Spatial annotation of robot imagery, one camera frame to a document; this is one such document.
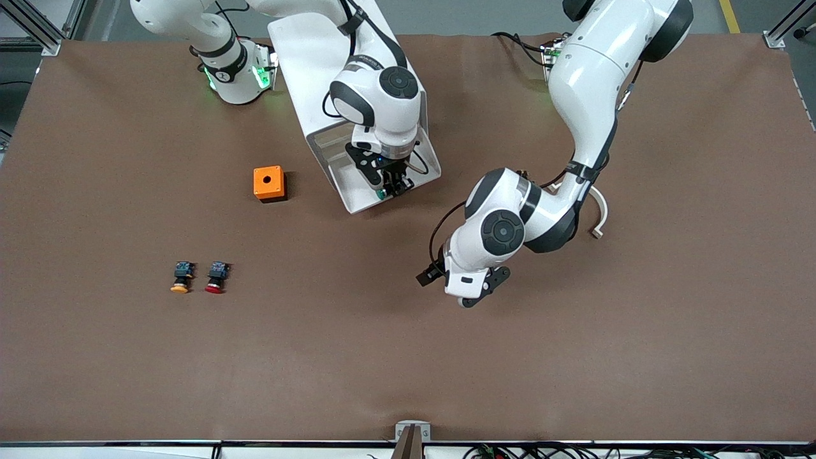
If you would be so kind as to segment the orange button enclosure box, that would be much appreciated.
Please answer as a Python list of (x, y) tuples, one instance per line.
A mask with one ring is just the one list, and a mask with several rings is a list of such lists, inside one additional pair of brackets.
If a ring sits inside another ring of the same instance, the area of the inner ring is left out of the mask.
[(288, 180), (279, 165), (253, 169), (254, 197), (262, 203), (288, 200)]

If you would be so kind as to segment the yellow mushroom push button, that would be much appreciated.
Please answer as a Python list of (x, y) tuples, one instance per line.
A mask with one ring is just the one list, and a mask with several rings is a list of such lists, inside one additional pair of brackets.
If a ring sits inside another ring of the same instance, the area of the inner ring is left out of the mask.
[(175, 265), (175, 281), (171, 287), (173, 293), (186, 294), (190, 288), (190, 282), (195, 276), (195, 264), (189, 261), (179, 261)]

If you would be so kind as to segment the grey metal bracket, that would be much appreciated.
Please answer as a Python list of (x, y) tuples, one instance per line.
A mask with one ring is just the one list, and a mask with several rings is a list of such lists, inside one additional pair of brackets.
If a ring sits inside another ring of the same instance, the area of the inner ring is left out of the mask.
[(400, 437), (406, 430), (412, 429), (412, 439), (419, 439), (421, 442), (432, 441), (431, 424), (427, 421), (420, 420), (402, 420), (395, 425), (395, 442), (400, 440)]

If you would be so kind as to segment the brown table mat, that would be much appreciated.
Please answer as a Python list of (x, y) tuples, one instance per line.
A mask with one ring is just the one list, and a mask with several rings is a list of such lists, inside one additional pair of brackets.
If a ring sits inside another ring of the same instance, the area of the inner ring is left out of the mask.
[[(490, 37), (402, 36), (442, 175), (350, 215), (288, 94), (219, 101), (181, 43), (64, 44), (0, 166), (0, 441), (815, 441), (816, 133), (786, 52), (691, 35), (620, 114), (588, 228), (471, 310), (426, 242), (573, 142)], [(253, 169), (279, 165), (288, 200)], [(179, 261), (195, 264), (173, 293)], [(205, 291), (214, 261), (223, 294)]]

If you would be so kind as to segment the red mushroom push button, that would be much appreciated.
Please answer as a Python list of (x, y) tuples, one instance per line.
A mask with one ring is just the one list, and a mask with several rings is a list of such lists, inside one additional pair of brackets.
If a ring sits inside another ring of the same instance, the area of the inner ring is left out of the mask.
[(222, 261), (214, 261), (207, 273), (208, 282), (205, 291), (213, 294), (224, 293), (224, 283), (230, 275), (230, 265)]

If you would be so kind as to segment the aluminium frame profile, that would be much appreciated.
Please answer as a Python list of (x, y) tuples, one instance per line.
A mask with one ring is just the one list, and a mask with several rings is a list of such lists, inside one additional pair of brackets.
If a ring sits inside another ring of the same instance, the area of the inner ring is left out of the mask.
[(89, 0), (0, 0), (0, 52), (39, 50), (56, 56), (78, 35)]
[(766, 46), (770, 49), (784, 49), (786, 47), (784, 37), (798, 29), (799, 23), (814, 8), (816, 8), (816, 0), (798, 0), (796, 5), (772, 29), (763, 31), (762, 37)]

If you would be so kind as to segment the white curved plastic bracket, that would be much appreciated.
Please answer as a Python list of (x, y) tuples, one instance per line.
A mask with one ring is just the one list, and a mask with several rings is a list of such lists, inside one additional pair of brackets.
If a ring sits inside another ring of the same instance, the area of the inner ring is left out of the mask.
[(594, 185), (569, 175), (556, 185), (548, 185), (543, 191), (551, 194), (553, 202), (553, 224), (546, 232), (546, 240), (553, 247), (561, 247), (574, 238), (579, 229), (579, 217), (586, 198), (592, 198), (598, 206), (600, 217), (591, 230), (596, 239), (603, 237), (603, 227), (608, 219), (609, 208), (604, 196), (597, 191)]

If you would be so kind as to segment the brown bar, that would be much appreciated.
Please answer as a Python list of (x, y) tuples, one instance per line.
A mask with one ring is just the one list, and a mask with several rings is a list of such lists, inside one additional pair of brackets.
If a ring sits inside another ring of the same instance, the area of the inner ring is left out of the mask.
[(390, 459), (426, 459), (425, 443), (419, 439), (412, 439), (412, 429), (404, 431), (400, 440), (396, 442)]

